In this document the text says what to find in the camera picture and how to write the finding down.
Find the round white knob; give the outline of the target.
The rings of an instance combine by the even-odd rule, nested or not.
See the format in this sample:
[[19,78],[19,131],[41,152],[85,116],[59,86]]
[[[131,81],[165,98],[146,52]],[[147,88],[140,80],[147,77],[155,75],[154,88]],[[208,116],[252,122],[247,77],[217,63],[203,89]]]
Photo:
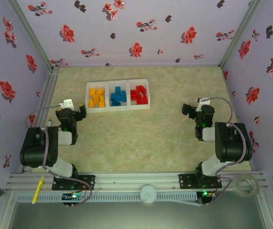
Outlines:
[[140,190],[140,200],[146,205],[151,205],[157,199],[157,191],[152,185],[145,185]]

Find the white plastic bin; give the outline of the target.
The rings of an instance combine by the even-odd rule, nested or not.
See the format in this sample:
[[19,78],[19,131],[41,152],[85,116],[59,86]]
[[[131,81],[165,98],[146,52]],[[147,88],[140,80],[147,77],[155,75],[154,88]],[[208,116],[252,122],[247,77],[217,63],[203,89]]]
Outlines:
[[[151,94],[150,94],[150,90],[149,90],[149,81],[148,79],[131,79],[128,80],[128,84],[129,84],[129,102],[131,105],[131,109],[132,110],[142,110],[142,109],[150,109],[151,107]],[[148,97],[148,104],[141,104],[141,105],[132,105],[131,104],[131,90],[137,90],[137,86],[138,85],[143,85],[146,88],[146,96]]]
[[[104,92],[104,97],[105,97],[105,107],[99,107],[98,103],[100,102],[99,100],[99,95],[95,95],[94,97],[90,96],[90,89],[95,88],[96,90],[103,88],[105,90]],[[95,107],[94,108],[89,108],[89,100],[93,99]],[[109,89],[108,89],[108,83],[106,81],[100,81],[100,82],[88,82],[86,84],[86,95],[85,95],[85,105],[86,105],[86,110],[87,113],[97,113],[97,112],[106,112],[108,111],[109,108]]]
[[[115,87],[120,86],[121,91],[126,91],[126,106],[112,106],[111,93],[115,93]],[[129,96],[129,85],[127,80],[116,80],[116,81],[108,81],[108,89],[109,89],[109,110],[110,111],[125,111],[128,110],[128,96]]]

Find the aluminium frame beam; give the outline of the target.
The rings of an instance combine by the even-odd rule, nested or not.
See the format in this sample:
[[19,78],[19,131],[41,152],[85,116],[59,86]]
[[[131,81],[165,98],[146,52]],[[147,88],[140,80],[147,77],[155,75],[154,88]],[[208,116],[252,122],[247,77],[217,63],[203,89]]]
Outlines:
[[265,229],[273,229],[273,202],[267,189],[260,189],[257,202]]
[[15,210],[17,194],[8,191],[3,195],[4,199],[0,204],[0,229],[9,229],[11,218]]

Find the yellow pen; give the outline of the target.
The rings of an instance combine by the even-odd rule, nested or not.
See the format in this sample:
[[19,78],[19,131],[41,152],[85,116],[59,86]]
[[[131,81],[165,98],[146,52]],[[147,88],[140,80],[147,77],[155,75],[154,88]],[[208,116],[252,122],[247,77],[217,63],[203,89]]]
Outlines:
[[36,188],[34,197],[33,197],[33,199],[32,199],[32,204],[36,204],[36,202],[37,202],[37,200],[38,200],[38,197],[39,197],[41,188],[42,188],[43,183],[44,183],[44,179],[45,179],[45,176],[41,176],[40,181],[39,181],[39,183],[38,183],[38,186],[37,186],[37,188]]

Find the aluminium side rail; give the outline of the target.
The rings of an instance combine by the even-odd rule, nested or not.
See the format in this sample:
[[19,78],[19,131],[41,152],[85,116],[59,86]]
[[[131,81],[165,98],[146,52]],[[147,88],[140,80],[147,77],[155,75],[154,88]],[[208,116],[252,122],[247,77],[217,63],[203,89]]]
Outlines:
[[[59,68],[54,68],[51,73],[49,72],[47,74],[47,77],[46,77],[46,80],[44,83],[44,87],[40,93],[39,104],[37,105],[35,111],[31,111],[26,115],[26,119],[24,121],[24,123],[26,125],[25,134],[27,134],[28,129],[31,127],[31,123],[29,120],[30,115],[35,115],[34,123],[33,123],[35,127],[44,127],[49,111],[51,111],[52,109],[59,108],[59,105],[51,105],[51,100],[52,100],[52,96],[53,96],[54,89],[56,86],[57,78],[59,75],[59,70],[60,70]],[[18,154],[18,159],[19,159],[19,163],[20,163],[20,166],[18,169],[18,174],[22,174],[24,172],[24,167],[25,167],[20,161],[20,158],[21,158],[20,155],[21,155],[22,150],[24,148],[25,138],[26,138],[26,135],[24,136],[24,139],[22,141],[21,150]]]

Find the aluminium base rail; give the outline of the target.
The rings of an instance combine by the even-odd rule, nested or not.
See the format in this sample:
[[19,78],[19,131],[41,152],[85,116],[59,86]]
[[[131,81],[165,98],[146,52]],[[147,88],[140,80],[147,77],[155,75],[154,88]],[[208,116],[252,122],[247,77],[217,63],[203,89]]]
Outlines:
[[[260,188],[267,188],[267,182],[261,171],[238,171],[222,172],[219,176],[222,183],[220,189],[180,189],[179,174],[187,172],[149,172],[149,173],[84,173],[82,175],[95,175],[95,192],[137,192],[145,185],[152,185],[159,192],[163,191],[221,191],[227,187],[233,189],[233,183],[229,179],[234,179],[239,175],[251,175],[255,177]],[[8,191],[35,191],[41,176],[45,176],[42,190],[52,191],[54,176],[42,173],[25,172],[23,174],[10,175],[9,181],[5,187]]]

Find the aluminium frame post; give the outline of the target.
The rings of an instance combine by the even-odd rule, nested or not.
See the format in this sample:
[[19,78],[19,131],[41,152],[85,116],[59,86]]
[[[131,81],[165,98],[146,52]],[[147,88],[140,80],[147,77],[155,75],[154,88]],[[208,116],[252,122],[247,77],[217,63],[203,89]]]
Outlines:
[[226,50],[226,52],[219,64],[219,67],[221,69],[223,69],[224,66],[227,64],[227,62],[230,60],[236,46],[239,43],[240,38],[243,36],[244,31],[247,29],[249,23],[251,22],[251,20],[255,16],[256,12],[258,11],[258,8],[260,7],[262,1],[263,0],[250,0],[246,14],[243,17],[237,31],[235,32],[235,35],[234,35],[229,47],[227,48],[227,50]]
[[53,67],[48,59],[48,56],[47,56],[43,46],[41,45],[37,35],[35,34],[31,24],[29,23],[25,13],[23,12],[21,6],[18,4],[18,1],[17,0],[5,0],[5,1],[8,4],[8,6],[10,7],[10,9],[12,10],[12,12],[14,13],[14,15],[19,20],[21,27],[24,29],[25,33],[27,34],[27,36],[31,40],[33,46],[40,54],[41,58],[45,62],[45,65],[47,66],[49,72],[51,73],[53,71]]

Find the clear tape roll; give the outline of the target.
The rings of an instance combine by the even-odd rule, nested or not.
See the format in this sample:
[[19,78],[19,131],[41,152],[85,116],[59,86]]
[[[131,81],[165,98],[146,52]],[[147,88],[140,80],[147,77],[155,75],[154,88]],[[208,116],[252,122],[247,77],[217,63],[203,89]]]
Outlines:
[[259,183],[251,175],[239,175],[233,179],[233,191],[240,197],[250,198],[259,193]]

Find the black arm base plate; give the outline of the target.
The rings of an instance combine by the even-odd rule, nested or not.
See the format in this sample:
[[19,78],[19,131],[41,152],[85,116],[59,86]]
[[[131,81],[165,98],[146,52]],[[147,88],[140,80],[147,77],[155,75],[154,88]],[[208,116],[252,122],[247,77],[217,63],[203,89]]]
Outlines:
[[218,177],[197,176],[193,173],[179,174],[180,189],[220,189],[221,180]]
[[81,191],[84,188],[88,190],[88,187],[84,184],[86,182],[94,190],[95,175],[79,175],[78,180],[82,182],[54,177],[51,189],[53,191]]

